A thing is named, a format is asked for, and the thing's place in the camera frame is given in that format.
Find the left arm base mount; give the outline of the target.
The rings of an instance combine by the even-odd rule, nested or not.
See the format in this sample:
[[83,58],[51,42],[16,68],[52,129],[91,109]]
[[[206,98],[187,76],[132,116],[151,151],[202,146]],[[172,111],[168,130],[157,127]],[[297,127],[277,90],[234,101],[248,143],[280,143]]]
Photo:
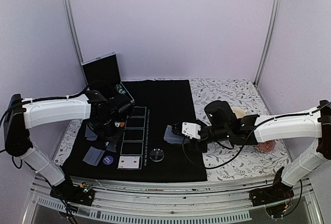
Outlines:
[[64,202],[76,203],[85,206],[92,206],[95,191],[92,184],[82,182],[75,186],[68,175],[58,186],[52,186],[50,196],[63,200]]

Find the blue playing card deck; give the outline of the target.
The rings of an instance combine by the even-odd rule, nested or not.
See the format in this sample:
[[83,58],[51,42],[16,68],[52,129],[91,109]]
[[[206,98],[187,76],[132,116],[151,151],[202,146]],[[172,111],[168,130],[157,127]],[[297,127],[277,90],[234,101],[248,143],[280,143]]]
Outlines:
[[172,126],[168,125],[163,135],[164,141],[171,145],[181,145],[182,143],[188,144],[189,139],[187,137],[176,135],[172,132]]

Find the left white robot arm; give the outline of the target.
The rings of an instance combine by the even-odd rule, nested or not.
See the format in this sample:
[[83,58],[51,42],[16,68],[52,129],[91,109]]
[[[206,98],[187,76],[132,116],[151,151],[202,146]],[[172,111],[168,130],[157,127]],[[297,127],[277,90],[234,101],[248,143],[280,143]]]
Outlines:
[[15,94],[1,118],[5,152],[42,175],[65,200],[73,200],[77,189],[42,148],[59,142],[64,125],[72,120],[87,121],[97,137],[117,143],[134,106],[133,97],[122,84],[103,93],[92,89],[99,84],[93,82],[79,93],[66,96],[22,98]]

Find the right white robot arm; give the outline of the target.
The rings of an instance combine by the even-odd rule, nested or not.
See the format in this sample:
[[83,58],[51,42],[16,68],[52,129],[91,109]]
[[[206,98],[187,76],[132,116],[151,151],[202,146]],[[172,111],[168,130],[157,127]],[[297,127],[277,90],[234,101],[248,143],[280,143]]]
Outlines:
[[301,178],[330,160],[330,102],[321,100],[308,110],[280,115],[246,115],[238,118],[226,101],[216,100],[204,109],[210,125],[185,122],[181,133],[209,144],[229,141],[234,145],[258,145],[267,141],[313,138],[312,144],[293,162],[280,169],[267,196],[279,201]]

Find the aluminium poker chip case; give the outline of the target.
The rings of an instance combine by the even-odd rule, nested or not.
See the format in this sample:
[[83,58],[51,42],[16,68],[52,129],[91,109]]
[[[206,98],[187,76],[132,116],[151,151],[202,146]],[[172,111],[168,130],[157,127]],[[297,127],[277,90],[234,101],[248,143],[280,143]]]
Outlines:
[[[125,88],[121,80],[115,52],[83,62],[82,69],[87,83],[93,83],[91,89],[99,91],[105,98],[112,98],[119,94],[115,90],[117,84],[121,84]],[[126,88],[125,90],[125,96],[134,104],[135,100],[132,95]]]

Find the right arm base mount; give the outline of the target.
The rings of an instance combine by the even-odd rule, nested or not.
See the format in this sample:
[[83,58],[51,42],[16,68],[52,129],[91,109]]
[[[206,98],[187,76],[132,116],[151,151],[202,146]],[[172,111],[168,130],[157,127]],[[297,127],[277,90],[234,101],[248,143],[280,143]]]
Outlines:
[[266,213],[272,219],[282,218],[286,215],[290,202],[294,196],[293,187],[287,186],[281,182],[281,174],[284,167],[281,167],[275,174],[273,183],[271,186],[264,188],[256,188],[249,191],[249,199],[253,206],[266,205],[279,201],[288,200],[289,203],[283,202],[280,205],[267,207]]

